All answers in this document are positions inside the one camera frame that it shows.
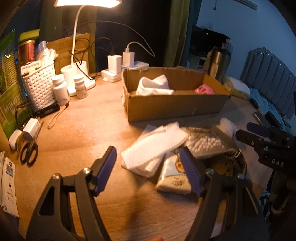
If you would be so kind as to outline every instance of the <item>pink plush toy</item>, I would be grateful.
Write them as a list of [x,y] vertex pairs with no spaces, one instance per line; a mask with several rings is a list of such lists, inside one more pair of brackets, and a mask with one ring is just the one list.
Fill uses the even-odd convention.
[[200,94],[200,95],[214,95],[214,91],[212,88],[206,84],[201,85],[197,89],[194,90],[194,93]]

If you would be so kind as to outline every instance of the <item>wooden desk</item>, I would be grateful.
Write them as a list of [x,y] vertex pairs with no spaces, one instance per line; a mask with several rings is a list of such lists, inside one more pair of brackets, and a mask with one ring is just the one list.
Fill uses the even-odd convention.
[[[105,191],[96,198],[111,239],[144,241],[162,236],[165,240],[184,240],[198,211],[197,200],[192,195],[157,192],[154,187],[158,177],[146,180],[123,169],[120,153],[136,141],[148,123],[159,126],[178,121],[180,126],[210,126],[226,117],[245,129],[248,122],[255,121],[251,115],[255,109],[246,101],[233,97],[220,114],[129,125],[121,103],[121,91],[121,82],[111,84],[98,79],[97,86],[88,91],[87,98],[72,98],[69,108],[51,130],[46,128],[51,116],[43,119],[44,127],[37,140],[39,155],[33,167],[14,161],[19,232],[23,236],[52,174],[76,174],[82,168],[90,167],[108,146],[113,145],[118,159]],[[259,198],[272,170],[258,162],[258,155],[251,147],[244,147],[242,151],[247,161],[247,176]],[[76,231],[83,236],[74,194],[71,194],[71,202]],[[221,222],[223,212],[219,214],[218,222]]]

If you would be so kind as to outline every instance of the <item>headboard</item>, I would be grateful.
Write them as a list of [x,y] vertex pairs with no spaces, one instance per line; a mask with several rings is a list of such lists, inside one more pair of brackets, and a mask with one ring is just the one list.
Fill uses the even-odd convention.
[[242,71],[241,81],[270,101],[280,115],[289,119],[295,113],[293,92],[296,77],[266,48],[250,51]]

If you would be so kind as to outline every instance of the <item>black scissors handle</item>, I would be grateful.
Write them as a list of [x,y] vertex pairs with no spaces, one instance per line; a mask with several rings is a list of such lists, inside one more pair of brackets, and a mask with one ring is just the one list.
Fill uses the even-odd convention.
[[[31,156],[35,151],[34,158],[30,161]],[[28,167],[33,166],[38,156],[38,145],[35,141],[28,142],[20,153],[20,162],[22,165],[27,163]]]

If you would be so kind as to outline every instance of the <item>lamp light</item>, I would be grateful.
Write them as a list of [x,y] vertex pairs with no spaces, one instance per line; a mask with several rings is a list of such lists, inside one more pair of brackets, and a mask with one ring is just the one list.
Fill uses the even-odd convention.
[[73,43],[72,43],[72,55],[71,55],[71,64],[61,68],[61,73],[64,75],[65,80],[68,84],[68,91],[70,96],[76,95],[75,84],[73,77],[76,74],[80,74],[79,68],[87,75],[84,78],[86,89],[89,90],[96,86],[96,81],[89,77],[86,61],[82,61],[80,64],[79,62],[74,63],[74,50],[75,50],[75,42],[76,42],[76,31],[77,31],[77,23],[80,11],[85,6],[97,6],[97,7],[107,7],[112,8],[119,5],[122,0],[56,0],[54,3],[55,7],[62,7],[62,6],[80,6],[78,12],[76,14],[75,23],[74,23],[74,32],[73,32]]

